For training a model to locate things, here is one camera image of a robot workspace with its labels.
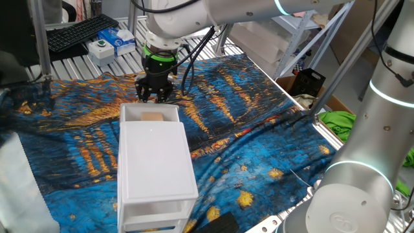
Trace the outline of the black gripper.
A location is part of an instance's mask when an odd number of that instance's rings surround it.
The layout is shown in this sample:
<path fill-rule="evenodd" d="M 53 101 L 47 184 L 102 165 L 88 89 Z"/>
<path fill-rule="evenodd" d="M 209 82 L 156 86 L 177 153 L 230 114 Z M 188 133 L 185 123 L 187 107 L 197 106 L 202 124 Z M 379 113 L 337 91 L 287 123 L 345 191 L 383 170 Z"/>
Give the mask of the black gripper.
<path fill-rule="evenodd" d="M 157 94 L 157 102 L 166 102 L 173 91 L 172 80 L 168 76 L 177 73 L 174 66 L 177 61 L 159 61 L 155 57 L 142 58 L 144 74 L 135 78 L 135 87 L 138 99 L 146 103 L 150 94 Z"/>

